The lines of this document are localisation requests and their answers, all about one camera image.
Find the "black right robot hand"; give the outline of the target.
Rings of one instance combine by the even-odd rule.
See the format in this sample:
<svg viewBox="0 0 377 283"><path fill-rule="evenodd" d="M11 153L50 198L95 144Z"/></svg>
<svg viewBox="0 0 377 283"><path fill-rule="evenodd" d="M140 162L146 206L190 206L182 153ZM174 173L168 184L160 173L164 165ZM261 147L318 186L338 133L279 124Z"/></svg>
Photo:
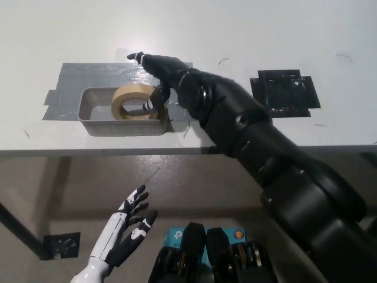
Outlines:
<svg viewBox="0 0 377 283"><path fill-rule="evenodd" d="M134 60L146 72L160 81L160 84L143 104L143 110L148 113L161 112L170 98L171 89L177 89L179 82L190 67L176 57L145 54L142 51L127 55L128 60Z"/></svg>

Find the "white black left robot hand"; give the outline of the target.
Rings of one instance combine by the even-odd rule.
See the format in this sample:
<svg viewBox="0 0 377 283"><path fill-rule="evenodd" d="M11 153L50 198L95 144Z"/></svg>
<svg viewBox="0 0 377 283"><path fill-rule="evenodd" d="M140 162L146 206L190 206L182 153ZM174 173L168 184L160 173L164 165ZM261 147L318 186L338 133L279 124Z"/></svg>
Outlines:
<svg viewBox="0 0 377 283"><path fill-rule="evenodd" d="M155 210L145 217L136 215L149 206L145 201L148 193L144 190L142 185L131 192L111 215L90 257L119 267L138 248L157 218Z"/></svg>

